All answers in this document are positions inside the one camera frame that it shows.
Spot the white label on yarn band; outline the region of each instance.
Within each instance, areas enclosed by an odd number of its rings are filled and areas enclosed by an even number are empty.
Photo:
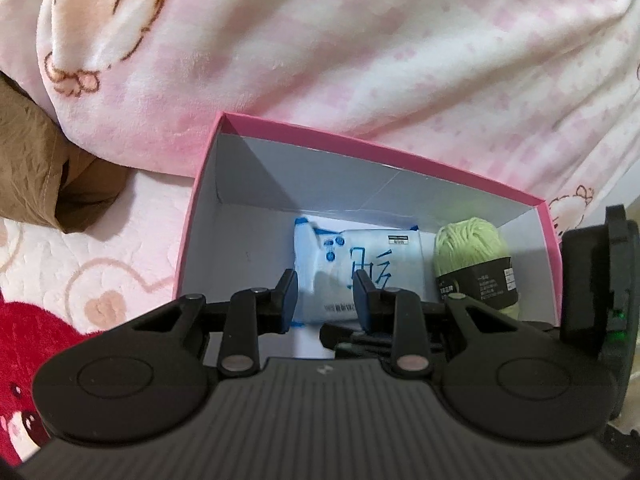
[[[504,269],[504,279],[507,281],[507,290],[516,288],[516,279],[513,277],[513,269]]]
[[[409,237],[406,235],[389,235],[389,243],[391,245],[408,245]]]

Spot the light green yarn skein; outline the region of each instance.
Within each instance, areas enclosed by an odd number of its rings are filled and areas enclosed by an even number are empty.
[[[433,266],[436,276],[442,276],[505,256],[511,255],[498,229],[487,220],[470,218],[440,228],[436,235]],[[515,303],[500,312],[518,319],[519,311],[518,303]]]

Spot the pink blanket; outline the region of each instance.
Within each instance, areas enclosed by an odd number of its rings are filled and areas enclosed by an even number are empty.
[[[560,232],[639,156],[638,23],[638,0],[0,0],[0,70],[114,162],[193,175],[240,111],[543,196]]]

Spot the red plush fabric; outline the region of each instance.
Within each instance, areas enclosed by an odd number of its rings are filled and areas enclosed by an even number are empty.
[[[10,465],[49,439],[31,398],[36,371],[87,337],[34,304],[6,303],[0,292],[0,454]]]

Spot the open box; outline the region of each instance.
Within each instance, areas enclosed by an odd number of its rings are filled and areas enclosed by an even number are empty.
[[[435,234],[477,216],[511,251],[520,319],[558,324],[561,257],[546,203],[498,182],[357,139],[240,114],[219,114],[194,185],[175,296],[227,301],[245,288],[273,288],[294,266],[295,219],[324,229],[420,228],[425,301],[439,301]],[[212,335],[205,361],[214,362]],[[327,357],[318,328],[260,336],[260,357]]]

